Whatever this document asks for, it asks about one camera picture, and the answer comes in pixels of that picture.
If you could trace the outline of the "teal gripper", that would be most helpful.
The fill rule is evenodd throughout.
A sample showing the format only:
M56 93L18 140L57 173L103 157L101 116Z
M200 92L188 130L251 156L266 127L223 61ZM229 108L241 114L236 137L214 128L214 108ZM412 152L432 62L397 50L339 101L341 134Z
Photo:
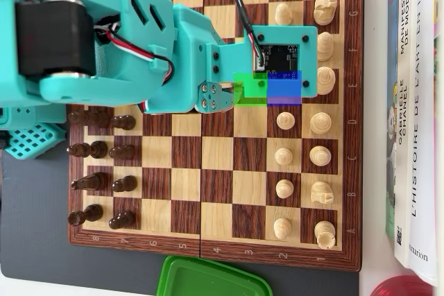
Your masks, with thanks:
M149 114L227 112L243 94L240 82L208 82L208 44L216 33L205 15L182 4L173 6L177 30L173 44L174 74L148 100Z

